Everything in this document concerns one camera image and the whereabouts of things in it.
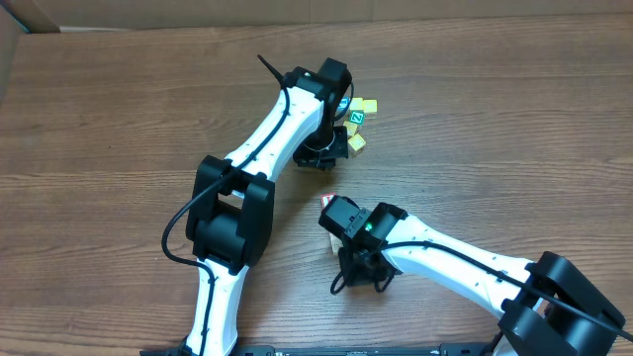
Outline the red letter wooden block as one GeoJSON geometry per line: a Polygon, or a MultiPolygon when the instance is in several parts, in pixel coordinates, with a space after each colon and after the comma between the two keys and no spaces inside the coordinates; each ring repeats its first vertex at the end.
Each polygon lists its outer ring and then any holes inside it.
{"type": "Polygon", "coordinates": [[[324,209],[336,196],[335,193],[326,193],[320,196],[321,207],[324,209]]]}

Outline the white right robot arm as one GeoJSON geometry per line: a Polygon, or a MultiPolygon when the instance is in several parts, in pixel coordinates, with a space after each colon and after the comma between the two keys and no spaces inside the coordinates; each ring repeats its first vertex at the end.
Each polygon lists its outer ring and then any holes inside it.
{"type": "Polygon", "coordinates": [[[358,285],[382,293],[400,274],[420,275],[497,319],[487,354],[605,355],[616,338],[632,338],[617,307],[554,252],[536,261],[488,252],[394,205],[368,211],[345,197],[335,198],[319,223],[342,243],[332,294],[358,285]]]}

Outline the white letter wooden block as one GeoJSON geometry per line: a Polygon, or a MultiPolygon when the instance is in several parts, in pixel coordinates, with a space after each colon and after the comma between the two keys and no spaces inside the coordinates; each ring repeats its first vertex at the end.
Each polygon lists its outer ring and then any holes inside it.
{"type": "Polygon", "coordinates": [[[338,237],[336,237],[334,234],[331,233],[329,237],[330,237],[332,253],[336,255],[338,253],[338,250],[343,247],[343,244],[341,240],[338,237]]]}

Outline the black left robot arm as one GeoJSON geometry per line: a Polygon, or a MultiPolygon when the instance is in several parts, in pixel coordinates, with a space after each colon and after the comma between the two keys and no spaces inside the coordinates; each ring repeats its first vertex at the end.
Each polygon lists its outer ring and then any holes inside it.
{"type": "Polygon", "coordinates": [[[196,172],[185,233],[193,243],[199,292],[190,333],[178,355],[227,355],[248,270],[261,258],[273,225],[275,183],[290,160],[329,170],[347,157],[339,107],[352,85],[346,64],[327,59],[312,72],[277,73],[280,93],[238,149],[207,156],[196,172]]]}

